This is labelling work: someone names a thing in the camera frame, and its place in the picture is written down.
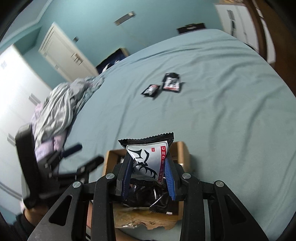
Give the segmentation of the person's left hand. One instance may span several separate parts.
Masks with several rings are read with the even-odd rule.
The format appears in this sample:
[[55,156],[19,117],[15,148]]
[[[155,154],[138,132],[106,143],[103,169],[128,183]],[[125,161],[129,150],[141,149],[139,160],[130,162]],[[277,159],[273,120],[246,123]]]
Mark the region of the person's left hand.
[[24,202],[21,201],[22,213],[18,216],[18,222],[25,231],[33,230],[45,216],[48,210],[49,208],[46,205],[27,208]]

